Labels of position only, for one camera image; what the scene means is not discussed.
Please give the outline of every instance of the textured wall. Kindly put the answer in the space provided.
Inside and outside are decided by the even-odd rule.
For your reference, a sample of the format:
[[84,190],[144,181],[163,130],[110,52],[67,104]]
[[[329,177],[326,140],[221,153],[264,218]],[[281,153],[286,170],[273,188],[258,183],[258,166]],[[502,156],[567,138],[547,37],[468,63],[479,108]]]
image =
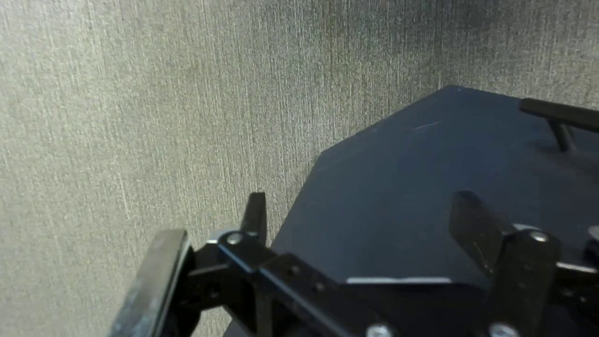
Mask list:
[[[103,334],[153,231],[277,226],[445,83],[599,106],[597,0],[0,0],[0,334]],[[208,316],[204,332],[223,331]]]

